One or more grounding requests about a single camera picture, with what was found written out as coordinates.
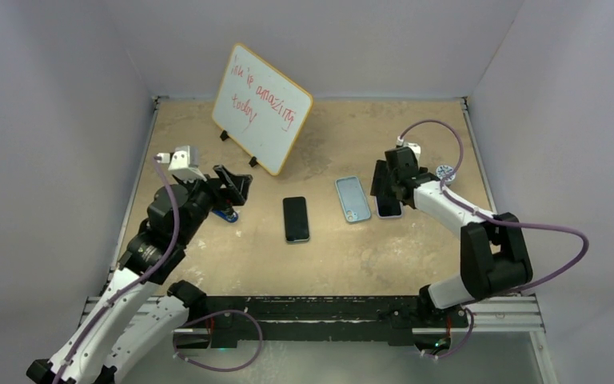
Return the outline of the light blue phone case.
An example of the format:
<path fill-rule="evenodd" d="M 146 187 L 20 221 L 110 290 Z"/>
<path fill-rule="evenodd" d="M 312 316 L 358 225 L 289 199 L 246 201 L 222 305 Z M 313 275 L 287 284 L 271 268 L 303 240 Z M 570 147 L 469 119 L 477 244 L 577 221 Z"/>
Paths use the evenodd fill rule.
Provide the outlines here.
<path fill-rule="evenodd" d="M 347 223 L 363 222 L 371 218 L 368 200 L 358 177 L 339 178 L 335 186 Z"/>

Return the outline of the black smartphone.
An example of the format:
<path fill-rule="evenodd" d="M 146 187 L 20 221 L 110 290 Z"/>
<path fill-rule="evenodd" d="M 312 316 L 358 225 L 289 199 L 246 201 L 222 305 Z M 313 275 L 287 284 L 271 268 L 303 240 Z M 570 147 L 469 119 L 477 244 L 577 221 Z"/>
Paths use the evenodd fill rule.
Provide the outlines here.
<path fill-rule="evenodd" d="M 310 239 L 309 219 L 304 197 L 282 200 L 285 240 L 287 243 L 307 242 Z"/>

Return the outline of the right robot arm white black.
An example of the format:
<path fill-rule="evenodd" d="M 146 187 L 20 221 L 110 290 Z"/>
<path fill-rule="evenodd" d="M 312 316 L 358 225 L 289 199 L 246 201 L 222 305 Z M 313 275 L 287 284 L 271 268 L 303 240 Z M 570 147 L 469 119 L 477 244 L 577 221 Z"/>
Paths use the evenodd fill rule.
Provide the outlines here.
<path fill-rule="evenodd" d="M 419 165 L 411 148 L 385 151 L 384 159 L 376 163 L 370 194 L 430 215 L 460 241 L 458 273 L 419 290 L 417 315 L 424 324 L 435 326 L 447 317 L 449 308 L 478 302 L 532 280 L 518 218 L 481 210 L 452 194 L 435 174 Z"/>

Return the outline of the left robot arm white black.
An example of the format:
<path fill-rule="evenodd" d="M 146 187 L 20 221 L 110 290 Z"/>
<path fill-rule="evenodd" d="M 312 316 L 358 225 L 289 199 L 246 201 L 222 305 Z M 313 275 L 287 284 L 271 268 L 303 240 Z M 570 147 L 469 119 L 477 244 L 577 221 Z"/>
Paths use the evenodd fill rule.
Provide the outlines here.
<path fill-rule="evenodd" d="M 26 376 L 32 382 L 119 383 L 166 333 L 204 322 L 207 296 L 188 282 L 173 284 L 174 291 L 148 318 L 134 317 L 185 257 L 210 213 L 237 219 L 235 209 L 245 205 L 253 178 L 222 165 L 210 177 L 195 166 L 171 163 L 175 182 L 169 183 L 161 167 L 156 171 L 163 186 L 98 303 L 58 352 L 30 364 Z"/>

